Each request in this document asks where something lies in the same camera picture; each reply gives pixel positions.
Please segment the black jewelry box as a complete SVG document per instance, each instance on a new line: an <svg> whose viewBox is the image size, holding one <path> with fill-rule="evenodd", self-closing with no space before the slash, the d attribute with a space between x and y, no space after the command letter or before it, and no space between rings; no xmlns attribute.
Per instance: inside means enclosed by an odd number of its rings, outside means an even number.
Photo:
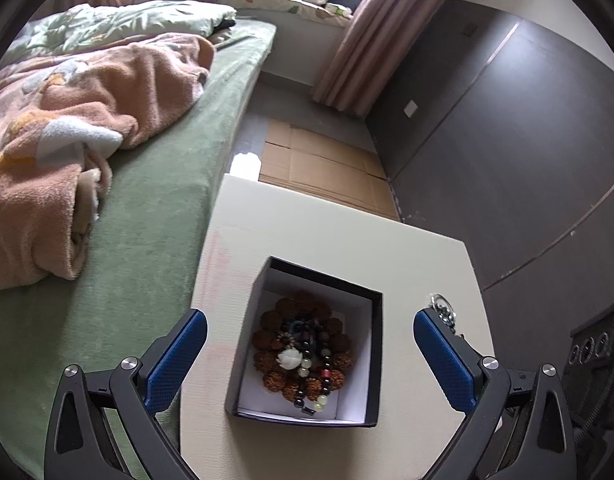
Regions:
<svg viewBox="0 0 614 480"><path fill-rule="evenodd" d="M270 257L249 295L226 410L275 424L373 427L382 346L380 292Z"/></svg>

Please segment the green bed mattress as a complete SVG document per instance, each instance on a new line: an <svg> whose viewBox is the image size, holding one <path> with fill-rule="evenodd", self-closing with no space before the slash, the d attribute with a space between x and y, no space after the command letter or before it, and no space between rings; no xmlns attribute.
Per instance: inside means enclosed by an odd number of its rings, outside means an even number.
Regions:
<svg viewBox="0 0 614 480"><path fill-rule="evenodd" d="M51 405L70 364L108 370L188 311L209 218L277 30L240 18L217 37L203 96L155 138L111 159L111 191L73 281L0 290L0 442L42 476Z"/></svg>

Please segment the black power strip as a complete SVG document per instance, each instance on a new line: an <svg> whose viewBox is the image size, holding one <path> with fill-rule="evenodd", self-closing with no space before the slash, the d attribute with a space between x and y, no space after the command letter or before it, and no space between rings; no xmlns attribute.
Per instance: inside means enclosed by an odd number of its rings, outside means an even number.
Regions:
<svg viewBox="0 0 614 480"><path fill-rule="evenodd" d="M614 302L570 333L562 381L577 444L614 430Z"/></svg>

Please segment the white side table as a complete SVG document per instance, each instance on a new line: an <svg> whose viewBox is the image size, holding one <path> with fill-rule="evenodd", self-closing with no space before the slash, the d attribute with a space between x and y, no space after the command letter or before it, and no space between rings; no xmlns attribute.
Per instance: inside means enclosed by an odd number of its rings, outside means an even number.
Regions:
<svg viewBox="0 0 614 480"><path fill-rule="evenodd" d="M354 366L305 416L254 370L260 315L309 292L344 322ZM418 479L458 429L413 339L434 294L492 352L463 243L276 186L223 179L193 296L208 336L182 387L183 457L203 479Z"/></svg>

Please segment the flattened cardboard sheet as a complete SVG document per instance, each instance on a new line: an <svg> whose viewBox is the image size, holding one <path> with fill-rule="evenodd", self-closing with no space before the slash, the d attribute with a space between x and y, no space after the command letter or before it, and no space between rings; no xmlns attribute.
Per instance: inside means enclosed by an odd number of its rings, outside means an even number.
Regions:
<svg viewBox="0 0 614 480"><path fill-rule="evenodd" d="M399 219L377 154L287 122L269 122L259 180L387 219Z"/></svg>

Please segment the pink fleece blanket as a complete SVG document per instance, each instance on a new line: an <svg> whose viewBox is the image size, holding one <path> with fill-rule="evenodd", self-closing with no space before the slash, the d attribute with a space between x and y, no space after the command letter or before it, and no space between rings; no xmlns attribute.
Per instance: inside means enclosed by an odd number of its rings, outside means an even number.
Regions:
<svg viewBox="0 0 614 480"><path fill-rule="evenodd" d="M199 35L165 32L0 70L0 290L77 278L110 157L185 115L215 53Z"/></svg>

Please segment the light green quilt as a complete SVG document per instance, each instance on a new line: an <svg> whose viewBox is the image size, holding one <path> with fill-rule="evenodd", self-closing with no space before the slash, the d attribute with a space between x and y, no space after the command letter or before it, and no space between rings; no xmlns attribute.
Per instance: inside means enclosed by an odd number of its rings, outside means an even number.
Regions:
<svg viewBox="0 0 614 480"><path fill-rule="evenodd" d="M30 58L97 50L116 41L182 32L209 37L233 25L237 10L193 0L151 0L129 6L77 4L25 24L0 59L0 68Z"/></svg>

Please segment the right pink curtain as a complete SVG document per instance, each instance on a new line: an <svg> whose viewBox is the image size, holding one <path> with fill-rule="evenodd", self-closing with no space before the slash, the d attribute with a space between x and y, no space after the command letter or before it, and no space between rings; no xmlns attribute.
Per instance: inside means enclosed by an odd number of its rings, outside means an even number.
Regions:
<svg viewBox="0 0 614 480"><path fill-rule="evenodd" d="M362 0L311 95L365 117L445 0Z"/></svg>

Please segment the white wall socket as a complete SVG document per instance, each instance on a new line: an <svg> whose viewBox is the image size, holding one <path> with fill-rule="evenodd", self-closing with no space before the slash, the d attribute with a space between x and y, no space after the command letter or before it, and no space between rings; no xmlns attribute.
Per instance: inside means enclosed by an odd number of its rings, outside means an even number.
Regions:
<svg viewBox="0 0 614 480"><path fill-rule="evenodd" d="M412 115L418 110L418 105L414 101L410 100L405 108L403 109L403 114L406 115L407 118L411 118Z"/></svg>

